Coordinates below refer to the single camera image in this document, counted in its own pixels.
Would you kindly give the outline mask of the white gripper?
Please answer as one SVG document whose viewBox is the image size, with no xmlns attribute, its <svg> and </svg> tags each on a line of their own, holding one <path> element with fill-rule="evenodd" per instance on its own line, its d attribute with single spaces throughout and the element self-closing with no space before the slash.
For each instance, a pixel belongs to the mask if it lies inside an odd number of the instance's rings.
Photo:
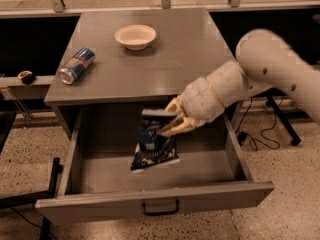
<svg viewBox="0 0 320 240">
<path fill-rule="evenodd" d="M 185 90 L 173 98 L 165 108 L 163 118 L 167 123 L 157 131 L 158 135 L 170 137 L 193 131 L 214 121 L 225 110 L 224 104 L 206 78 L 198 78 L 187 85 Z"/>
</svg>

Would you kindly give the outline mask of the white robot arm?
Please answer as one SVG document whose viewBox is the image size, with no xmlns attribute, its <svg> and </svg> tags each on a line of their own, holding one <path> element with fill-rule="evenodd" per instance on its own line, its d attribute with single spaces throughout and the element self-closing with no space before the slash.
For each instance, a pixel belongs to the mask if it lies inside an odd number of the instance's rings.
<svg viewBox="0 0 320 240">
<path fill-rule="evenodd" d="M 257 29 L 237 44 L 236 59 L 188 84 L 166 107 L 176 117 L 158 133 L 169 137 L 214 121 L 235 102 L 276 88 L 320 123 L 320 71 L 275 33 Z"/>
</svg>

